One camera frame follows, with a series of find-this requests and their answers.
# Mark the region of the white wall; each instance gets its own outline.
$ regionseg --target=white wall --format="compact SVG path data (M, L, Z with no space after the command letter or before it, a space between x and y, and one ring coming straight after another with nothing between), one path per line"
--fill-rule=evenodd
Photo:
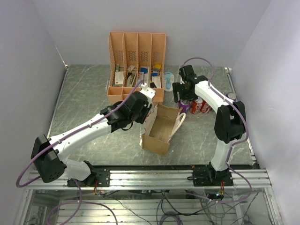
M166 65L205 56L232 67L270 0L34 2L67 64L109 64L109 32L139 31L167 34Z
M287 225L300 209L300 1L273 0L233 67L250 139Z
M31 0L0 1L0 218L13 224L15 186L47 132L65 67Z

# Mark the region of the purple can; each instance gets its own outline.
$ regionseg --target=purple can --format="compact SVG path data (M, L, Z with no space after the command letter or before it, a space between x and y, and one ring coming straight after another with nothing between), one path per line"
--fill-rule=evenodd
M178 103L178 107L181 109L180 113L187 113L191 106L190 101L187 100L180 100Z
M233 92L228 92L228 93L226 94L226 97L229 98L229 99L231 99L231 100L234 101L234 102L236 102L236 100L237 100L236 94L233 93Z

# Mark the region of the red soda can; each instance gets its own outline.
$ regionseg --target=red soda can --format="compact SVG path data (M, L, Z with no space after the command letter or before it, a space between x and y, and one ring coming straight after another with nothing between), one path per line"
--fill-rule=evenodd
M190 107L190 112L192 114L197 114L199 112L208 113L211 110L211 107L207 102L205 102L202 98L198 97L198 99L194 100Z

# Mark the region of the marble tabletop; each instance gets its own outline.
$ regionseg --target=marble tabletop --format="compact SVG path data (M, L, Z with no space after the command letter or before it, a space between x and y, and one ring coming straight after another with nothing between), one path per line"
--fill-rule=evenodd
M209 76L209 67L194 67L197 75ZM175 81L177 66L166 66ZM64 133L92 118L109 105L107 84L109 65L70 65L61 90L57 110L50 128L50 136ZM215 68L212 84L223 94L232 91L223 67ZM166 92L164 105L178 107L173 92ZM93 165L194 165L208 164L214 156L217 137L214 132L216 114L191 114L173 136L166 156L143 150L140 143L141 125L135 123L128 131L117 130L97 138L78 150L69 159L88 160ZM237 145L232 153L232 164L252 164L247 142Z

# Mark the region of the divided storage tray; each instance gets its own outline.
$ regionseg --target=divided storage tray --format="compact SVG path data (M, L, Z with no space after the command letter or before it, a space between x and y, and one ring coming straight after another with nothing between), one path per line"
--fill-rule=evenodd
M114 87L114 73L116 65L120 65L119 71L124 71L123 84L127 81L127 69L133 65L139 71L140 66L149 66L150 70L155 64L160 64L159 72L161 86L163 87L163 74L165 65L165 34L151 33L133 33L133 32L110 32L108 44L111 60L111 77L107 96L109 102L114 104L124 100L130 91L131 87ZM164 89L153 88L156 93L153 102L162 103L164 101Z

